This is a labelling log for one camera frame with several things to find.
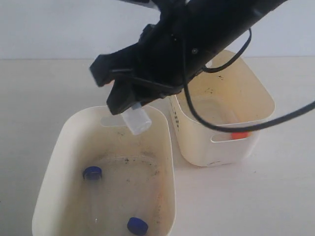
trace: blue cap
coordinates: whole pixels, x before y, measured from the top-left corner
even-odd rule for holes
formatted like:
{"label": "blue cap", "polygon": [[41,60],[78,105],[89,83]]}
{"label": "blue cap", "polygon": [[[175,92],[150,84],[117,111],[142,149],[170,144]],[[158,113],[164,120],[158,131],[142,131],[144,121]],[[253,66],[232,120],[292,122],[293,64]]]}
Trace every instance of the blue cap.
{"label": "blue cap", "polygon": [[144,236],[147,233],[149,226],[143,220],[132,217],[128,221],[127,228],[134,235]]}
{"label": "blue cap", "polygon": [[102,178],[102,169],[98,166],[90,166],[84,170],[83,178],[87,180],[98,180]]}

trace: white tabletop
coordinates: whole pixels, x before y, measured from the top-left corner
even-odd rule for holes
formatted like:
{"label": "white tabletop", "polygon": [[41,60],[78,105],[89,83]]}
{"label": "white tabletop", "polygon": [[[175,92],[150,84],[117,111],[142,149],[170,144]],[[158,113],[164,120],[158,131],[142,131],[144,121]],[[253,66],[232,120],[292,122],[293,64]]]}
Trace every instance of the white tabletop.
{"label": "white tabletop", "polygon": [[[0,60],[0,235],[31,236],[32,214],[63,123],[103,105],[92,60]],[[315,58],[248,58],[279,116],[315,99]],[[166,101],[153,103],[170,118]],[[262,132],[238,164],[198,168],[172,124],[177,216],[173,236],[312,236],[315,111]]]}

